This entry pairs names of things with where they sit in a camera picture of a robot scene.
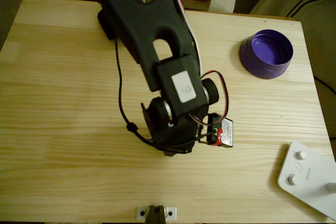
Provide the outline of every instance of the purple bowl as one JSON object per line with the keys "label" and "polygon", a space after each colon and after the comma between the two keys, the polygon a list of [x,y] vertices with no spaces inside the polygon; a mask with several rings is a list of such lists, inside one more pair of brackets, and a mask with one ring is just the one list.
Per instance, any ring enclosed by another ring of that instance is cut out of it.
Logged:
{"label": "purple bowl", "polygon": [[263,79],[282,75],[293,56],[290,41],[278,31],[266,29],[243,40],[240,61],[251,74]]}

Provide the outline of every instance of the white plastic base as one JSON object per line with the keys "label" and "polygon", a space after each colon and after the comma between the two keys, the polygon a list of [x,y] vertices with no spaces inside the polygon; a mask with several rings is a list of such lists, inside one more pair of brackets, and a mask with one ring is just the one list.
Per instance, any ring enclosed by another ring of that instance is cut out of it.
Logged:
{"label": "white plastic base", "polygon": [[279,186],[311,207],[336,220],[336,163],[299,142],[289,149]]}

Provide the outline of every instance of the white label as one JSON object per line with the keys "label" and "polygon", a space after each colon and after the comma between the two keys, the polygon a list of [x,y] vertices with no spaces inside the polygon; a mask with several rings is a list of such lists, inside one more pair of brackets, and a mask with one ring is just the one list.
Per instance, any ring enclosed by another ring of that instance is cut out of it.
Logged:
{"label": "white label", "polygon": [[232,121],[224,118],[222,120],[222,130],[223,130],[223,136],[222,136],[222,144],[225,144],[227,146],[232,147],[233,146],[233,139],[232,139]]}
{"label": "white label", "polygon": [[188,102],[196,98],[194,86],[191,83],[187,70],[174,74],[172,80],[177,91],[178,98],[182,103]]}

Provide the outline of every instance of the wooden table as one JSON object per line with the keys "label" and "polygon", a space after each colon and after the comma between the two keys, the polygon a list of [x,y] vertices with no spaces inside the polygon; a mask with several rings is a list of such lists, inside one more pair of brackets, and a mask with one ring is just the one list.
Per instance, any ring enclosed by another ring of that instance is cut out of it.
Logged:
{"label": "wooden table", "polygon": [[[136,207],[163,204],[177,207],[180,223],[330,221],[277,185],[292,141],[333,158],[300,22],[187,12],[204,70],[226,79],[235,146],[195,144],[165,157],[125,128],[99,10],[72,0],[21,4],[0,54],[0,220],[131,222]],[[273,80],[238,58],[240,42],[265,28],[294,47]],[[124,109],[146,135],[140,103],[157,94],[122,44],[120,55]]]}

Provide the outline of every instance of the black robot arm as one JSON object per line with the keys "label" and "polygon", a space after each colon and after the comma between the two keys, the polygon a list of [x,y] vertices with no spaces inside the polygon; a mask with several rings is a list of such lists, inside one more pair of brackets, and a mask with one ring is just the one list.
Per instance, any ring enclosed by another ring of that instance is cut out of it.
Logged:
{"label": "black robot arm", "polygon": [[[166,155],[191,152],[202,119],[218,101],[210,79],[201,80],[201,63],[181,0],[100,0],[98,18],[109,38],[119,37],[140,64],[151,91],[160,90],[143,113],[152,145]],[[165,40],[172,51],[160,60],[153,42]]]}

